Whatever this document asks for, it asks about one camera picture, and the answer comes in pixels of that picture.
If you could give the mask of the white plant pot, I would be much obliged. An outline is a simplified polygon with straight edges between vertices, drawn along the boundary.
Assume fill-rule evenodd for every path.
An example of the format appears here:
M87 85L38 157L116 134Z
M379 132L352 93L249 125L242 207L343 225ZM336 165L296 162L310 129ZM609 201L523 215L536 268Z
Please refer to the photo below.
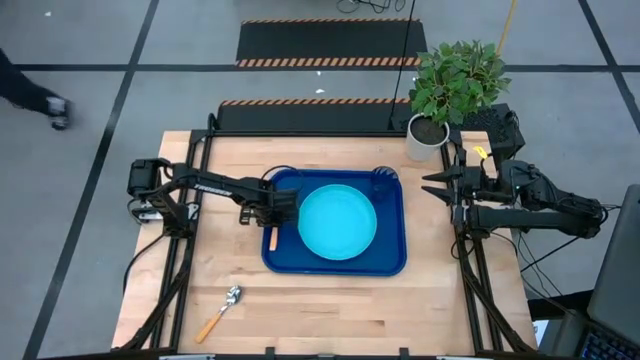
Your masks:
M407 155L415 161L425 162L445 145L450 137L448 123L438 125L422 114L414 115L408 122L406 133Z

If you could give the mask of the green leafy plant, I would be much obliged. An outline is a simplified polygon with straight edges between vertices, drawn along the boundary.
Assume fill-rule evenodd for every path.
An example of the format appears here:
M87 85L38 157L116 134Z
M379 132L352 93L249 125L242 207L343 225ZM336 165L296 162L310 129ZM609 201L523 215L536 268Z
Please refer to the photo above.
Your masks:
M443 42L418 59L411 110L437 125L462 124L467 115L491 106L511 83L493 43Z

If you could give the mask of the blue translucent cup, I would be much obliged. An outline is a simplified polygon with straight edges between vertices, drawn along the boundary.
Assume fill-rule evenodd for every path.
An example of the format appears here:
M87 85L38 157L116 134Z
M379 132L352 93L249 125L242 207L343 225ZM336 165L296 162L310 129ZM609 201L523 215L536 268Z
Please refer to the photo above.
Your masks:
M371 172L371 199L381 202L393 191L398 180L397 172L388 166L378 166Z

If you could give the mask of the black striped floor mat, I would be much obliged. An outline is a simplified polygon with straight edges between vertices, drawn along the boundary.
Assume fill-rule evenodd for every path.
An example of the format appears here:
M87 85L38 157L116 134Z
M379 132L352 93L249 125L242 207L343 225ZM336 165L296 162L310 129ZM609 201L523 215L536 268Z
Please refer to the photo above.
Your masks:
M382 132L404 130L407 98L228 100L214 126L226 131Z
M240 68L417 66L427 50L423 24L408 18L247 20Z

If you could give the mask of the turquoise round plate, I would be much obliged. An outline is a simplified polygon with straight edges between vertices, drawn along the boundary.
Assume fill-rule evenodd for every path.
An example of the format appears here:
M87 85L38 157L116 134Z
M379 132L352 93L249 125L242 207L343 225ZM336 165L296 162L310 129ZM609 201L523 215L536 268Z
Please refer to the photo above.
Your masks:
M359 256L373 242L377 225L371 201L347 185L322 186L311 192L299 209L298 232L304 245L327 260Z

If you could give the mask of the blue plastic tray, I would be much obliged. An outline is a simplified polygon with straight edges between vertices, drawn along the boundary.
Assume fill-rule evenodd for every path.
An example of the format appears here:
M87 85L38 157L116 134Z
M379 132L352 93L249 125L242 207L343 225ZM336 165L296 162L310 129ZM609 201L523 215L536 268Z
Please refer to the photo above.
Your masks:
M407 261L402 186L398 175L393 191L384 201L371 199L370 171L284 169L273 175L277 189L297 189L299 208L314 190L341 184L361 191L373 204L377 215L377 231L371 245L359 256L332 261L315 255L303 243L298 232L298 219L278 228L278 245L269 251L271 228L262 235L261 257L271 271L286 274L389 277L398 274Z

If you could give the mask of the black computer case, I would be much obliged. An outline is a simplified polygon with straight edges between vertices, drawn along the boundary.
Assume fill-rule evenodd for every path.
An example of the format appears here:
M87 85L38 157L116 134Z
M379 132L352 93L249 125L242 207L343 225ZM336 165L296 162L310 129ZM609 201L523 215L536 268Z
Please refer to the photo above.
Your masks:
M512 159L526 144L519 118L506 103L495 104L469 115L463 131L481 131L488 135L494 163Z

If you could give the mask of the grey laptop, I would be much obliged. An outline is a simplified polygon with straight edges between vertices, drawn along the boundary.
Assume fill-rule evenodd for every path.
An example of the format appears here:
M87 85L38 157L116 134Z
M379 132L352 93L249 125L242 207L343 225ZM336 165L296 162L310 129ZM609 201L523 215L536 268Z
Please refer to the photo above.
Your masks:
M541 352L581 360L640 360L640 184L628 187L594 288L529 302L547 320Z

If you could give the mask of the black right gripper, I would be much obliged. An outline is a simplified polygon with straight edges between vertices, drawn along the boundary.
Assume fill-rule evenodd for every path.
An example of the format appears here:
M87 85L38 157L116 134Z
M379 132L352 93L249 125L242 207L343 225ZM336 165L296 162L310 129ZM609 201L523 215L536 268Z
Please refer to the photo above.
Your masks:
M452 223L462 226L464 223L464 206L475 198L475 193L487 189L488 176L482 167L450 167L440 172L425 175L426 181L448 183L453 180L453 189L422 186L421 189L452 205Z

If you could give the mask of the black aluminium frame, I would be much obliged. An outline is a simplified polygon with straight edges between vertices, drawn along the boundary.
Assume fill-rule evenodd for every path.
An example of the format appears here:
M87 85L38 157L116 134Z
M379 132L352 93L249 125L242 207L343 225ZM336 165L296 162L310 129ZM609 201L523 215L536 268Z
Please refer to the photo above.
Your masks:
M400 135L262 133L217 136L208 167L232 177L260 176L274 165L370 170L394 168L403 188L408 260L392 277L287 275L261 258L259 228L208 195L195 241L182 310L166 313L161 341L186 353L279 355L470 355L474 351L464 284L450 254L449 209L423 191L422 177L443 168L439 156L410 160ZM206 339L195 338L225 304L240 301Z

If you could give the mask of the wooden handled metal spoon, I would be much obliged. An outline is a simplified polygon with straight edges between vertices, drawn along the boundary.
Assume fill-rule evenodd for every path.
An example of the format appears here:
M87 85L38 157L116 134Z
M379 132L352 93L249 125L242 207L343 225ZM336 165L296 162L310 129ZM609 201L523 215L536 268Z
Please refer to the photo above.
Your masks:
M232 306L237 304L240 301L242 294L242 288L239 285L234 285L231 287L226 293L225 304L216 312L216 314L206 323L203 329L198 333L195 338L195 342L197 344L201 344L212 329L219 322L224 313Z

